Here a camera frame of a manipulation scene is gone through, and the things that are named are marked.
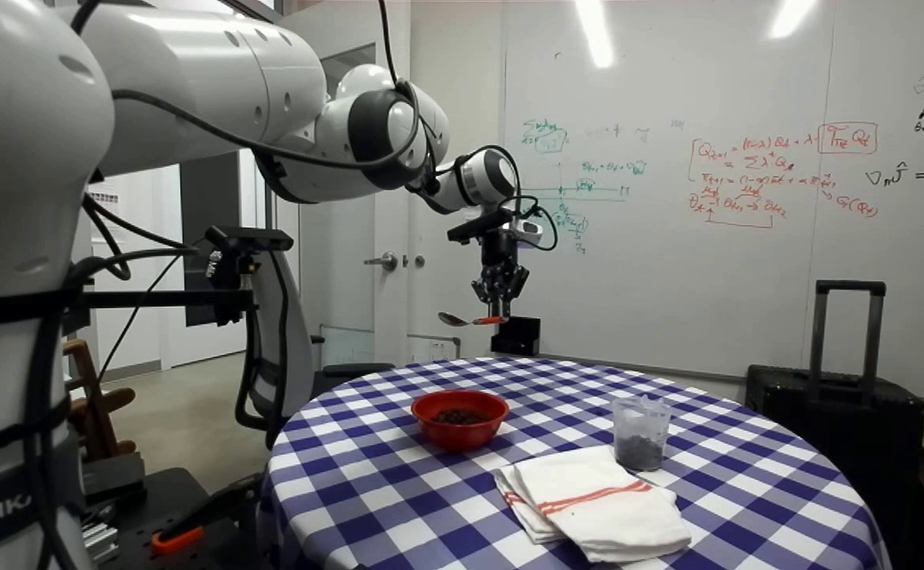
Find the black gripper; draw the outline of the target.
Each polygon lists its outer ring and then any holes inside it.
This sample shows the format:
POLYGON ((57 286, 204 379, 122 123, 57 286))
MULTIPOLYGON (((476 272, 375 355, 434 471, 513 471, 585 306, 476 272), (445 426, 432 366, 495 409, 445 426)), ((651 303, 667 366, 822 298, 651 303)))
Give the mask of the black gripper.
MULTIPOLYGON (((445 233, 451 242, 470 243, 476 242, 480 248, 480 266, 515 266, 518 248, 539 248, 546 238, 546 225, 531 222, 529 217, 509 211, 509 208, 487 208, 485 217, 463 222, 445 233)), ((529 283, 529 271, 515 266, 507 276, 507 294, 502 294, 502 313, 513 313, 513 302, 521 294, 529 283)), ((495 286, 480 272, 476 283, 476 298, 495 313, 495 286)))

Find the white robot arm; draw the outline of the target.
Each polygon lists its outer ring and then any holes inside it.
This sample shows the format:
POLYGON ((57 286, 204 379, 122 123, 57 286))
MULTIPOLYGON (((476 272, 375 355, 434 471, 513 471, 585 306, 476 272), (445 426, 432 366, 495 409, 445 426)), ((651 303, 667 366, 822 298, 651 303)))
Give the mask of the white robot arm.
POLYGON ((290 203, 407 189, 501 208, 518 164, 451 153, 442 107, 387 66, 330 83, 290 29, 163 0, 0 0, 0 570, 89 570, 59 339, 86 283, 86 188, 246 150, 290 203))

